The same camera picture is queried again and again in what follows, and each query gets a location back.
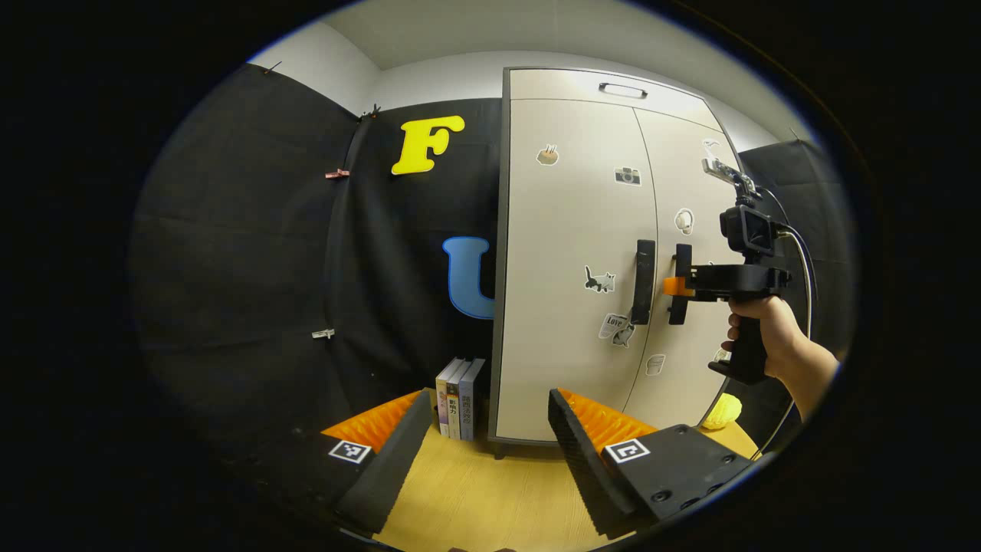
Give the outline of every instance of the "white wall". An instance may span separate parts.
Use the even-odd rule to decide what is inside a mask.
[[[503,68],[510,66],[598,69],[671,84],[705,98],[737,151],[778,141],[743,113],[684,83],[629,65],[558,52],[475,52],[395,67],[381,72],[359,109],[371,110],[372,103],[386,110],[449,99],[500,97]]]
[[[778,140],[722,101],[643,69],[597,58],[539,51],[475,52],[445,56],[381,71],[342,34],[314,22],[249,60],[262,67],[282,61],[276,72],[310,86],[355,115],[373,104],[393,109],[449,99],[500,97],[503,68],[549,66],[598,69],[671,84],[705,98],[737,151]]]
[[[317,90],[355,115],[382,73],[357,46],[323,22],[281,38],[248,63],[270,68]],[[367,111],[371,110],[368,102]]]

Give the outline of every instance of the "blue letter u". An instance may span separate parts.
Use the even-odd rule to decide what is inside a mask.
[[[481,293],[481,256],[491,248],[483,238],[461,236],[442,243],[449,255],[449,300],[467,316],[490,320],[493,299]]]

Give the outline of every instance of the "book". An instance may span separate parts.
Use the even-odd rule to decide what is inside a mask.
[[[470,362],[464,360],[460,368],[446,380],[446,417],[449,421],[449,438],[460,438],[460,378],[467,372]]]
[[[446,415],[446,380],[453,375],[463,359],[453,359],[446,368],[436,376],[436,410],[439,413],[439,433],[449,436],[449,418]]]
[[[474,382],[484,367],[484,359],[474,359],[460,378],[460,440],[473,441],[477,412],[480,410],[474,393]]]

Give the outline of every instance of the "human hand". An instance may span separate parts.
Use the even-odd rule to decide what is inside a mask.
[[[784,300],[770,296],[761,300],[735,303],[729,301],[733,311],[729,315],[729,334],[731,340],[739,339],[739,325],[743,316],[759,320],[759,333],[766,349],[766,365],[763,373],[770,377],[780,378],[788,366],[800,364],[804,344],[810,340],[803,335],[794,318],[794,312]],[[733,350],[734,343],[726,341],[722,349]]]

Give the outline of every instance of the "yellow letter f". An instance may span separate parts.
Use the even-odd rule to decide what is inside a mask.
[[[436,127],[439,129],[435,134],[430,132]],[[427,154],[431,147],[436,155],[446,151],[449,145],[450,129],[455,133],[463,130],[463,118],[459,115],[452,117],[437,117],[435,119],[423,119],[422,121],[409,121],[402,125],[405,131],[405,141],[402,143],[402,156],[398,162],[391,166],[393,175],[404,175],[408,173],[425,173],[431,170],[436,163]]]

